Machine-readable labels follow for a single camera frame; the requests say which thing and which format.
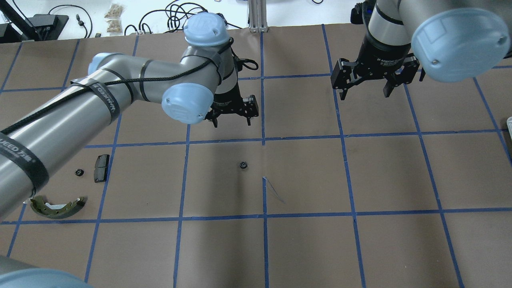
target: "black cable bundle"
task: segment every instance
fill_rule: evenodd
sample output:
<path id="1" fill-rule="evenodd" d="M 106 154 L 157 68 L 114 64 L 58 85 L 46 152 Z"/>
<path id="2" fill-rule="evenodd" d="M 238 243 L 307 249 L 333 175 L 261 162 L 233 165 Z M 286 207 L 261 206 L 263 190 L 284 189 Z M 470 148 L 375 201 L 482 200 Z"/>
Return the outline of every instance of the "black cable bundle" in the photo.
<path id="1" fill-rule="evenodd" d="M 206 8 L 203 6 L 192 3 L 192 2 L 184 2 L 184 3 L 177 3 L 179 0 L 173 0 L 171 3 L 167 4 L 165 6 L 165 9 L 156 9 L 152 10 L 146 14 L 140 19 L 138 29 L 135 27 L 135 25 L 128 25 L 124 30 L 124 35 L 126 35 L 126 31 L 129 27 L 133 27 L 137 34 L 139 32 L 142 32 L 143 34 L 149 32 L 151 33 L 151 28 L 147 23 L 144 23 L 144 19 L 155 12 L 165 12 L 165 15 L 167 15 L 167 31 L 164 33 L 172 33 L 175 31 L 182 31 L 183 26 L 185 25 L 185 22 L 193 15 L 196 15 L 197 13 L 201 12 L 208 12 Z M 228 25 L 231 25 L 235 28 L 241 29 L 241 27 L 238 27 L 236 25 L 233 25 L 231 23 L 227 23 Z"/>
<path id="2" fill-rule="evenodd" d="M 86 29 L 86 35 L 84 38 L 90 38 L 91 37 L 91 34 L 93 33 L 93 20 L 91 19 L 91 16 L 89 15 L 89 12 L 87 12 L 87 10 L 82 7 L 82 6 L 78 6 L 78 5 L 73 5 L 73 4 L 64 4 L 64 5 L 57 5 L 55 7 L 53 7 L 52 9 L 50 9 L 50 11 L 48 11 L 48 15 L 50 15 L 50 13 L 52 13 L 53 10 L 57 9 L 57 8 L 60 8 L 60 7 L 75 7 L 75 8 L 79 8 L 79 9 L 82 9 L 86 14 L 87 14 L 87 17 L 89 17 L 89 22 L 91 23 L 91 29 L 89 31 L 87 31 L 87 27 L 85 27 L 85 25 L 83 24 L 83 21 L 82 21 L 82 24 L 80 24 L 80 26 L 84 27 Z"/>

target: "black device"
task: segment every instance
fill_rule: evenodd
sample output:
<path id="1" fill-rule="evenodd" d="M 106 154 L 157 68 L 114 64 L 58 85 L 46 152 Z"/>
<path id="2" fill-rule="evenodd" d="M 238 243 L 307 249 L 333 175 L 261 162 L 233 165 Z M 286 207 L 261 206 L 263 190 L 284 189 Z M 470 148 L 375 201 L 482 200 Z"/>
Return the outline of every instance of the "black device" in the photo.
<path id="1" fill-rule="evenodd" d="M 370 33 L 368 25 L 372 13 L 382 13 L 375 6 L 375 0 L 358 3 L 351 11 L 350 22 L 364 24 L 367 32 L 357 60 L 350 62 L 345 58 L 340 58 L 333 68 L 331 84 L 332 88 L 340 90 L 341 100 L 345 100 L 349 88 L 359 85 L 365 80 L 376 79 L 388 80 L 383 89 L 384 96 L 387 98 L 395 87 L 409 84 L 418 71 L 419 61 L 413 53 L 409 53 L 411 44 L 387 45 Z"/>
<path id="2" fill-rule="evenodd" d="M 28 18 L 43 40 L 57 40 L 69 20 L 67 15 L 36 14 Z"/>
<path id="3" fill-rule="evenodd" d="M 94 182 L 101 183 L 106 181 L 109 173 L 109 154 L 99 155 L 94 165 Z"/>
<path id="4" fill-rule="evenodd" d="M 232 73 L 240 72 L 244 67 L 249 70 L 259 69 L 258 63 L 251 59 L 240 59 L 233 52 L 233 61 L 235 70 Z M 211 110 L 206 114 L 205 119 L 213 122 L 214 127 L 217 128 L 217 118 L 221 114 L 238 114 L 247 119 L 247 125 L 251 126 L 251 118 L 258 117 L 260 115 L 258 102 L 254 95 L 248 98 L 242 98 L 240 94 L 240 87 L 238 83 L 228 92 L 214 95 L 214 102 L 211 104 Z"/>
<path id="5" fill-rule="evenodd" d="M 21 42 L 22 36 L 10 23 L 0 24 L 0 43 Z"/>

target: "blue tape line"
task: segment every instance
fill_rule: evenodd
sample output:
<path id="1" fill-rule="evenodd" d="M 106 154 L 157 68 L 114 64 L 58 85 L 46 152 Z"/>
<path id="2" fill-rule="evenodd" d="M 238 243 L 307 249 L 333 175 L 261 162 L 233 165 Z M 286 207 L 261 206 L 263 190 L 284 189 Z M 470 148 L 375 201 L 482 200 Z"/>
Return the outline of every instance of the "blue tape line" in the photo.
<path id="1" fill-rule="evenodd" d="M 512 207 L 494 207 L 494 208 L 458 208 L 445 209 L 444 213 L 479 213 L 479 212 L 506 212 L 512 211 Z"/>
<path id="2" fill-rule="evenodd" d="M 245 138 L 245 139 L 222 139 L 222 140 L 196 140 L 190 141 L 190 144 L 212 144 L 212 143 L 228 143 L 228 142 L 259 142 L 261 138 Z"/>
<path id="3" fill-rule="evenodd" d="M 63 219 L 63 220 L 27 220 L 21 224 L 85 224 L 96 223 L 96 219 Z"/>
<path id="4" fill-rule="evenodd" d="M 348 134 L 348 135 L 344 135 L 344 137 L 345 138 L 355 138 L 355 137 L 387 137 L 387 136 L 408 136 L 408 135 L 418 135 L 418 133 L 417 132 L 365 133 L 365 134 Z"/>
<path id="5" fill-rule="evenodd" d="M 327 40 L 327 33 L 325 31 L 325 25 L 322 24 L 322 33 L 324 35 L 324 42 L 325 42 L 325 48 L 327 51 L 327 61 L 329 62 L 329 71 L 332 73 L 332 64 L 331 64 L 331 52 L 329 50 L 329 42 Z M 336 108 L 336 118 L 338 121 L 338 128 L 339 128 L 339 134 L 341 135 L 340 139 L 342 142 L 342 152 L 343 152 L 343 162 L 345 165 L 345 174 L 347 177 L 347 186 L 349 190 L 349 198 L 350 198 L 350 211 L 352 215 L 352 223 L 354 226 L 354 238 L 355 238 L 355 245 L 356 245 L 356 251 L 357 251 L 357 261 L 359 263 L 359 273 L 361 276 L 361 286 L 362 288 L 366 288 L 366 278 L 365 278 L 365 269 L 363 267 L 362 263 L 362 253 L 361 253 L 361 243 L 359 241 L 359 228 L 357 227 L 357 211 L 355 208 L 355 202 L 354 202 L 354 194 L 352 191 L 352 182 L 350 181 L 350 170 L 349 170 L 349 163 L 347 160 L 347 150 L 345 146 L 345 138 L 343 137 L 343 127 L 342 127 L 342 120 L 339 114 L 339 106 L 338 106 L 338 97 L 336 96 L 336 90 L 332 90 L 332 95 L 334 96 L 334 107 Z"/>
<path id="6" fill-rule="evenodd" d="M 443 213 L 484 213 L 484 212 L 512 212 L 512 207 L 494 207 L 494 208 L 457 208 L 443 209 Z M 360 211 L 358 216 L 386 216 L 386 215 L 418 215 L 418 214 L 437 214 L 439 210 L 400 210 L 400 211 Z M 160 218 L 119 218 L 119 219 L 101 219 L 100 223 L 137 223 L 137 222 L 172 222 L 172 221 L 219 221 L 219 220 L 237 220 L 237 219 L 263 219 L 263 218 L 311 218 L 311 217 L 348 217 L 352 212 L 318 212 L 318 213 L 276 213 L 276 214 L 246 214 L 246 215 L 228 215 L 228 216 L 187 216 L 187 217 L 160 217 Z M 20 225 L 26 224 L 83 224 L 96 223 L 96 219 L 76 219 L 76 220 L 26 220 L 21 221 Z M 17 225 L 18 221 L 4 221 L 0 225 Z"/>
<path id="7" fill-rule="evenodd" d="M 89 250 L 89 258 L 87 260 L 86 275 L 84 277 L 84 281 L 86 283 L 89 280 L 89 273 L 91 272 L 91 264 L 92 264 L 93 255 L 94 255 L 94 248 L 96 247 L 96 238 L 98 237 L 98 229 L 99 229 L 99 225 L 101 223 L 101 214 L 103 213 L 103 205 L 105 203 L 106 190 L 107 190 L 107 187 L 109 186 L 110 174 L 112 171 L 112 163 L 114 163 L 117 137 L 119 136 L 119 127 L 121 127 L 121 120 L 122 120 L 122 114 L 119 115 L 118 120 L 117 120 L 116 133 L 114 134 L 114 143 L 112 145 L 112 151 L 111 151 L 110 161 L 109 161 L 109 169 L 108 169 L 108 173 L 106 175 L 105 184 L 103 185 L 103 193 L 101 194 L 101 201 L 99 204 L 98 216 L 96 217 L 96 225 L 94 226 L 93 240 L 91 243 L 91 249 Z"/>
<path id="8" fill-rule="evenodd" d="M 423 141 L 422 132 L 421 132 L 421 129 L 420 129 L 420 126 L 419 126 L 419 123 L 418 123 L 418 118 L 416 117 L 416 112 L 414 110 L 414 106 L 413 106 L 413 103 L 412 103 L 412 100 L 411 100 L 411 95 L 409 93 L 409 88 L 407 87 L 406 84 L 403 85 L 403 88 L 406 91 L 407 101 L 409 102 L 409 107 L 411 108 L 411 113 L 413 114 L 414 125 L 416 126 L 416 130 L 418 131 L 418 138 L 419 138 L 419 141 L 420 141 L 420 144 L 421 144 L 421 150 L 423 151 L 423 156 L 425 158 L 426 167 L 427 167 L 427 170 L 429 172 L 430 182 L 432 184 L 432 190 L 434 191 L 434 196 L 436 197 L 437 208 L 438 208 L 439 214 L 441 216 L 441 222 L 443 224 L 444 234 L 446 236 L 446 241 L 448 243 L 448 249 L 450 251 L 450 256 L 452 258 L 453 266 L 454 266 L 454 269 L 455 269 L 455 274 L 457 276 L 457 281 L 459 282 L 459 287 L 463 288 L 464 287 L 464 283 L 463 283 L 462 277 L 460 275 L 459 264 L 457 263 L 457 258 L 455 257 L 455 251 L 453 249 L 452 239 L 450 237 L 450 232 L 448 231 L 448 226 L 446 224 L 446 219 L 444 217 L 443 207 L 441 205 L 441 200 L 439 199 L 439 193 L 437 191 L 436 181 L 434 179 L 434 173 L 432 172 L 432 167 L 430 165 L 429 155 L 428 155 L 428 153 L 426 151 L 425 142 Z"/>
<path id="9" fill-rule="evenodd" d="M 263 32 L 260 32 L 260 69 L 261 69 L 261 103 L 260 103 L 260 115 L 261 115 L 261 145 L 265 146 L 265 86 L 263 84 L 265 71 L 264 67 L 264 46 L 263 46 Z"/>
<path id="10" fill-rule="evenodd" d="M 87 145 L 84 148 L 112 148 L 112 144 Z"/>
<path id="11" fill-rule="evenodd" d="M 496 130 L 464 130 L 464 131 L 431 131 L 422 132 L 422 135 L 437 135 L 437 134 L 472 134 L 472 133 L 495 133 Z M 388 137 L 388 136 L 408 136 L 418 135 L 418 132 L 396 132 L 396 133 L 363 133 L 363 134 L 348 134 L 344 138 L 354 137 Z M 266 137 L 265 141 L 278 141 L 278 140 L 303 140 L 303 139 L 334 139 L 339 138 L 339 135 L 315 135 L 315 136 L 289 136 L 289 137 Z M 262 138 L 243 138 L 243 139 L 219 139 L 219 140 L 194 140 L 190 141 L 191 145 L 196 144 L 212 144 L 212 143 L 229 143 L 229 142 L 259 142 Z M 139 147 L 139 146 L 165 146 L 165 145 L 185 145 L 185 141 L 177 142 L 145 142 L 145 143 L 122 143 L 116 144 L 116 147 Z M 87 145 L 85 148 L 111 148 L 112 144 L 97 144 Z"/>
<path id="12" fill-rule="evenodd" d="M 186 148 L 185 148 L 185 164 L 183 166 L 183 179 L 181 182 L 181 199 L 180 199 L 180 218 L 183 218 L 183 209 L 185 206 L 185 190 L 187 184 L 187 168 L 188 168 L 188 153 L 190 150 L 190 124 L 187 125 Z M 183 220 L 178 221 L 178 232 L 176 233 L 176 252 L 174 256 L 174 274 L 173 274 L 173 288 L 178 284 L 178 264 L 180 260 L 180 245 L 181 245 L 181 229 Z"/>
<path id="13" fill-rule="evenodd" d="M 483 129 L 483 130 L 462 130 L 462 131 L 433 131 L 421 132 L 422 135 L 440 135 L 440 134 L 472 134 L 472 133 L 494 133 L 496 130 Z"/>
<path id="14" fill-rule="evenodd" d="M 505 65 L 505 66 L 494 66 L 493 69 L 507 69 L 512 68 L 512 65 Z"/>
<path id="15" fill-rule="evenodd" d="M 299 75 L 265 76 L 265 79 L 305 78 L 305 77 L 325 77 L 325 76 L 331 76 L 331 74 L 329 74 L 329 73 L 322 73 L 322 74 L 299 74 Z"/>
<path id="16" fill-rule="evenodd" d="M 78 39 L 76 41 L 75 51 L 73 51 L 73 56 L 71 56 L 71 62 L 69 63 L 66 77 L 64 78 L 64 82 L 62 83 L 61 91 L 64 91 L 66 89 L 66 83 L 68 82 L 69 74 L 71 73 L 71 68 L 73 67 L 73 62 L 75 61 L 76 52 L 78 51 L 78 45 L 80 45 L 80 39 Z"/>
<path id="17" fill-rule="evenodd" d="M 117 147 L 138 147 L 138 146 L 164 146 L 164 145 L 185 145 L 186 142 L 149 142 L 149 143 L 124 143 L 116 144 Z"/>
<path id="18" fill-rule="evenodd" d="M 263 191 L 263 258 L 265 264 L 265 288 L 270 287 L 268 276 L 268 215 L 267 215 L 267 179 L 262 178 Z"/>
<path id="19" fill-rule="evenodd" d="M 16 59 L 18 59 L 19 51 L 22 49 L 23 43 L 20 43 L 18 46 L 18 50 L 16 50 L 16 54 L 14 55 L 14 58 L 12 59 L 11 66 L 9 67 L 9 70 L 7 71 L 7 75 L 5 76 L 4 83 L 2 83 L 2 87 L 0 87 L 0 91 L 3 92 L 5 85 L 7 84 L 7 80 L 9 79 L 9 76 L 11 75 L 12 68 L 14 68 L 14 63 L 16 63 Z"/>
<path id="20" fill-rule="evenodd" d="M 14 228 L 14 233 L 12 234 L 11 244 L 9 245 L 9 250 L 7 250 L 7 257 L 11 257 L 12 248 L 14 247 L 14 242 L 16 241 L 16 236 L 18 236 L 19 225 L 22 222 L 23 214 L 25 212 L 25 208 L 27 205 L 23 203 L 22 210 L 19 213 L 18 221 L 16 222 L 16 228 Z"/>
<path id="21" fill-rule="evenodd" d="M 268 218 L 310 218 L 352 216 L 352 212 L 317 212 L 317 213 L 278 213 L 268 214 Z"/>
<path id="22" fill-rule="evenodd" d="M 415 214 L 437 214 L 439 210 L 402 210 L 402 211 L 366 211 L 357 212 L 358 216 L 383 216 L 383 215 L 415 215 Z"/>
<path id="23" fill-rule="evenodd" d="M 139 35 L 135 36 L 135 44 L 133 45 L 133 53 L 132 56 L 135 56 L 137 53 L 137 46 L 139 45 Z"/>
<path id="24" fill-rule="evenodd" d="M 176 236 L 176 253 L 174 255 L 174 273 L 173 273 L 173 288 L 178 284 L 178 262 L 180 260 L 180 245 L 181 245 L 181 221 L 178 221 L 178 235 Z"/>
<path id="25" fill-rule="evenodd" d="M 505 138 L 503 138 L 503 134 L 501 134 L 502 130 L 500 129 L 500 126 L 496 122 L 496 119 L 494 118 L 494 115 L 493 115 L 492 111 L 490 110 L 490 106 L 487 103 L 487 100 L 485 99 L 482 88 L 478 84 L 478 81 L 475 77 L 473 77 L 473 82 L 475 83 L 475 86 L 477 87 L 478 93 L 480 93 L 480 97 L 482 98 L 485 108 L 487 109 L 487 113 L 489 114 L 490 120 L 493 122 L 495 132 L 498 134 L 498 137 L 500 138 L 501 146 L 503 146 L 503 150 L 505 150 L 505 154 L 507 155 L 508 162 L 512 166 L 512 157 L 510 156 L 510 153 L 508 151 L 508 147 L 507 147 L 507 143 L 505 142 Z"/>
<path id="26" fill-rule="evenodd" d="M 271 138 L 265 138 L 265 141 L 305 140 L 305 139 L 334 139 L 334 138 L 339 138 L 339 135 L 271 137 Z"/>
<path id="27" fill-rule="evenodd" d="M 7 90 L 2 90 L 2 93 L 7 93 L 7 92 L 26 92 L 26 91 L 44 91 L 44 90 L 62 90 L 62 87 L 7 89 Z"/>

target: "floor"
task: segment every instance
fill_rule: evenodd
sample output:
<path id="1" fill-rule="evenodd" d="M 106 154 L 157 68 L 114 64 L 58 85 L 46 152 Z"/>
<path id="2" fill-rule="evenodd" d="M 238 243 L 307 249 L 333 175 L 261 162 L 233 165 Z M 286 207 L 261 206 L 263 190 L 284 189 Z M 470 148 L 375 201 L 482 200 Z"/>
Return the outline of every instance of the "floor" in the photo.
<path id="1" fill-rule="evenodd" d="M 329 75 L 355 59 L 349 24 L 230 30 L 242 94 L 261 116 L 187 126 L 135 102 L 53 177 L 64 220 L 21 205 L 0 253 L 94 287 L 506 287 L 512 282 L 512 61 L 340 101 Z M 0 126 L 85 75 L 98 52 L 178 61 L 183 34 L 0 46 Z M 93 182 L 110 154 L 107 182 Z M 246 161 L 242 170 L 239 163 Z M 74 175 L 78 168 L 83 177 Z"/>

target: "blue tape grid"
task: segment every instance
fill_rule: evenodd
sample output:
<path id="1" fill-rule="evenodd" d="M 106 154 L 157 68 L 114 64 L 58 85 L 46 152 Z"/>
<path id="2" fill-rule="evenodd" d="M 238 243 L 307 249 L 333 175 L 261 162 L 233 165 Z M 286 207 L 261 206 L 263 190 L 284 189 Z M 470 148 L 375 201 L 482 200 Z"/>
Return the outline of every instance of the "blue tape grid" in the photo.
<path id="1" fill-rule="evenodd" d="M 325 26 L 322 25 L 322 31 L 324 35 L 324 41 L 326 45 L 326 51 L 328 56 L 328 62 L 329 62 L 329 68 L 330 72 L 332 72 L 332 64 L 331 64 L 331 56 L 330 56 L 330 50 L 329 50 L 329 43 L 327 40 L 326 30 Z M 135 55 L 137 51 L 137 45 L 138 45 L 139 37 L 136 37 L 134 49 L 133 49 L 133 55 Z M 19 56 L 20 50 L 23 46 L 23 44 L 20 44 L 15 57 L 11 63 L 11 66 L 9 68 L 9 71 L 6 75 L 6 78 L 4 82 L 2 83 L 2 86 L 0 87 L 0 93 L 2 92 L 23 92 L 23 91 L 44 91 L 44 90 L 64 90 L 67 86 L 66 83 L 69 79 L 69 75 L 73 66 L 73 62 L 76 56 L 76 53 L 78 51 L 78 47 L 80 44 L 80 40 L 77 40 L 75 50 L 73 52 L 73 56 L 71 58 L 70 65 L 68 67 L 68 71 L 65 77 L 65 80 L 62 84 L 62 87 L 49 87 L 49 88 L 29 88 L 29 89 L 5 89 L 6 83 L 8 81 L 8 78 L 12 72 L 12 69 L 15 65 L 16 59 Z M 460 287 L 464 287 L 464 284 L 462 282 L 462 278 L 460 276 L 460 272 L 458 269 L 457 260 L 455 257 L 455 253 L 453 250 L 453 246 L 450 239 L 450 234 L 446 225 L 446 221 L 444 218 L 444 214 L 446 213 L 478 213 L 478 212 L 510 212 L 512 211 L 512 208 L 510 207 L 501 207 L 501 208 L 474 208 L 474 209 L 443 209 L 441 202 L 439 200 L 439 195 L 437 193 L 437 188 L 435 186 L 435 179 L 432 173 L 432 169 L 430 167 L 430 162 L 428 159 L 428 154 L 426 152 L 426 148 L 422 139 L 423 135 L 437 135 L 437 134 L 465 134 L 465 133 L 497 133 L 500 141 L 503 145 L 503 148 L 505 150 L 505 153 L 507 154 L 508 160 L 510 164 L 512 165 L 512 157 L 510 156 L 510 153 L 507 149 L 505 140 L 503 138 L 502 132 L 507 131 L 506 129 L 500 129 L 495 117 L 493 116 L 490 107 L 485 99 L 484 93 L 482 92 L 478 81 L 476 78 L 474 78 L 475 86 L 477 87 L 482 101 L 485 104 L 485 107 L 489 113 L 489 116 L 493 122 L 493 125 L 495 129 L 488 129 L 488 130 L 470 130 L 470 131 L 434 131 L 434 132 L 421 132 L 418 120 L 414 111 L 414 107 L 411 101 L 411 97 L 409 94 L 409 91 L 407 89 L 407 86 L 405 86 L 406 95 L 408 97 L 409 105 L 411 108 L 411 112 L 413 114 L 414 122 L 416 125 L 416 132 L 404 132 L 404 133 L 370 133 L 370 134 L 350 134 L 346 135 L 343 133 L 343 127 L 342 122 L 340 119 L 339 114 L 339 108 L 338 108 L 338 101 L 336 92 L 333 91 L 333 98 L 335 102 L 335 108 L 336 108 L 336 116 L 338 120 L 338 128 L 339 128 L 339 135 L 322 135 L 322 136 L 301 136 L 301 137 L 266 137 L 265 136 L 265 100 L 264 100 L 264 80 L 265 79 L 279 79 L 279 78 L 301 78 L 301 77 L 327 77 L 330 76 L 330 73 L 324 73 L 324 74 L 299 74 L 299 75 L 281 75 L 281 76 L 264 76 L 264 44 L 263 44 L 263 33 L 260 34 L 260 62 L 261 62 L 261 76 L 259 77 L 242 77 L 239 78 L 239 80 L 256 80 L 259 79 L 261 81 L 261 121 L 262 121 L 262 137 L 261 138 L 250 138 L 250 139 L 224 139 L 224 140 L 203 140 L 203 141 L 190 141 L 190 126 L 187 127 L 187 137 L 185 142 L 151 142 L 151 143 L 123 143 L 118 144 L 117 143 L 117 137 L 119 134 L 119 127 L 121 123 L 121 116 L 119 117 L 119 120 L 117 122 L 116 132 L 114 136 L 113 144 L 107 144 L 107 145 L 89 145 L 86 146 L 86 148 L 112 148 L 111 153 L 111 161 L 109 164 L 109 171 L 112 168 L 114 155 L 116 147 L 135 147 L 135 146 L 160 146 L 160 145 L 186 145 L 185 150 L 185 165 L 184 165 L 184 172 L 183 172 L 183 182 L 182 182 L 182 194 L 181 194 L 181 202 L 180 202 L 180 215 L 179 217 L 165 217 L 165 218 L 136 218 L 136 219 L 101 219 L 101 213 L 103 209 L 104 199 L 108 187 L 108 182 L 110 178 L 110 173 L 107 177 L 107 180 L 104 184 L 103 188 L 103 194 L 100 202 L 100 208 L 98 211 L 98 216 L 96 219 L 86 219 L 86 220 L 38 220 L 38 221 L 22 221 L 24 211 L 26 209 L 26 205 L 24 204 L 22 206 L 22 210 L 20 212 L 20 215 L 18 217 L 17 221 L 4 221 L 0 224 L 5 225 L 15 225 L 15 230 L 13 233 L 13 237 L 9 246 L 9 250 L 7 253 L 7 256 L 9 257 L 12 249 L 14 247 L 14 243 L 16 240 L 16 236 L 19 230 L 19 227 L 23 224 L 54 224 L 54 223 L 94 223 L 95 224 L 95 230 L 93 235 L 93 240 L 91 243 L 91 249 L 89 253 L 89 259 L 86 269 L 86 276 L 85 281 L 87 282 L 90 274 L 91 269 L 91 263 L 94 255 L 94 248 L 95 243 L 97 239 L 97 233 L 99 229 L 99 225 L 101 223 L 119 223 L 119 222 L 154 222 L 154 221 L 177 221 L 178 222 L 178 231 L 177 231 L 177 243 L 176 243 L 176 257 L 175 257 L 175 269 L 174 269 L 174 285 L 173 287 L 176 287 L 177 284 L 177 272 L 178 272 L 178 264 L 179 264 L 179 250 L 180 250 L 180 242 L 181 242 L 181 228 L 182 228 L 182 222 L 183 221 L 210 221 L 210 220 L 230 220 L 230 219 L 253 219 L 253 218 L 262 218 L 264 220 L 264 259 L 265 259 L 265 287 L 269 287 L 269 276 L 268 276 L 268 269 L 269 269 L 269 260 L 268 260 L 268 231 L 267 231 L 267 219 L 268 218 L 288 218 L 288 217 L 331 217 L 331 216 L 351 216 L 354 221 L 354 235 L 355 235 L 355 242 L 356 242 L 356 250 L 357 250 L 357 256 L 358 256 L 358 262 L 359 262 L 359 271 L 361 276 L 361 285 L 362 287 L 366 287 L 366 281 L 364 276 L 364 267 L 362 262 L 362 253 L 360 249 L 360 243 L 359 243 L 359 235 L 358 235 L 358 229 L 357 229 L 357 216 L 373 216 L 373 215 L 411 215 L 411 214 L 440 214 L 441 220 L 443 223 L 443 228 L 445 231 L 446 239 L 449 245 L 450 254 L 452 257 L 452 261 L 454 264 L 454 269 L 457 275 L 457 279 L 459 282 Z M 493 69 L 510 69 L 512 66 L 496 66 L 493 67 Z M 350 181 L 350 170 L 349 170 L 349 164 L 347 161 L 347 154 L 345 150 L 345 138 L 348 137 L 386 137 L 386 136 L 404 136 L 404 135 L 417 135 L 420 139 L 421 147 L 423 150 L 423 154 L 425 157 L 425 162 L 428 167 L 429 175 L 431 177 L 432 186 L 434 189 L 434 194 L 437 199 L 438 203 L 438 209 L 437 210 L 414 210 L 414 211 L 366 211 L 366 212 L 358 212 L 355 208 L 355 203 L 353 199 L 353 193 L 352 193 L 352 187 L 351 187 L 351 181 Z M 351 211 L 350 212 L 333 212 L 333 213 L 296 213 L 296 214 L 267 214 L 267 203 L 266 203 L 266 180 L 263 179 L 263 214 L 253 214 L 253 215 L 232 215 L 232 216 L 216 216 L 216 217 L 183 217 L 183 205 L 184 205 L 184 198 L 185 198 L 185 186 L 186 186 L 186 173 L 187 173 L 187 165 L 188 165 L 188 152 L 189 152 L 189 146 L 195 145 L 195 144 L 204 144 L 204 143 L 223 143 L 223 142 L 248 142 L 248 141 L 261 141 L 262 145 L 265 145 L 266 141 L 275 141 L 275 140 L 300 140 L 300 139 L 328 139 L 328 138 L 340 138 L 342 143 L 342 149 L 343 149 L 343 158 L 344 158 L 344 164 L 345 164 L 345 171 L 346 171 L 346 177 L 347 177 L 347 183 L 349 187 L 349 197 L 350 197 L 350 203 L 351 203 Z"/>

